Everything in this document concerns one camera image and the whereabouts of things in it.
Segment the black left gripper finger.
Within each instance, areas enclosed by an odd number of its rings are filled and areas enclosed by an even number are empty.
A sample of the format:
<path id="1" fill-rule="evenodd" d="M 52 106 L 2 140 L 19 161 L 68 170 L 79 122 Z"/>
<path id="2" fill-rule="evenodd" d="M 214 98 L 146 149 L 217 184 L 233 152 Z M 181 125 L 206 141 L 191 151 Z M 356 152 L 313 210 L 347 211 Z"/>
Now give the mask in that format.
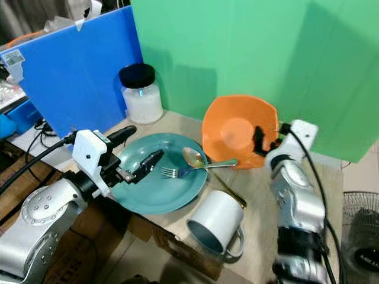
<path id="1" fill-rule="evenodd" d="M 134 171 L 134 181 L 139 182 L 151 173 L 163 157 L 163 150 L 156 150 L 145 157 Z"/>
<path id="2" fill-rule="evenodd" d="M 107 136 L 108 142 L 107 146 L 114 147 L 118 144 L 123 144 L 131 135 L 136 132 L 137 128 L 135 125 L 127 125 L 126 127 L 117 130 Z"/>

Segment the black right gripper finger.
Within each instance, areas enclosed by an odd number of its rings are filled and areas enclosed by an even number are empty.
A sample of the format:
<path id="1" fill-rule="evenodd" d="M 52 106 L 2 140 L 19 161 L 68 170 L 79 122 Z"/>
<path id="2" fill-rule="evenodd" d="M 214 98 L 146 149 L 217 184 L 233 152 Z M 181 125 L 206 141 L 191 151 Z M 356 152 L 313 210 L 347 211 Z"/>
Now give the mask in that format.
<path id="1" fill-rule="evenodd" d="M 268 151 L 263 148 L 264 138 L 265 133 L 262 127 L 257 125 L 253 133 L 253 153 L 260 155 L 261 157 L 265 157 L 268 154 Z"/>

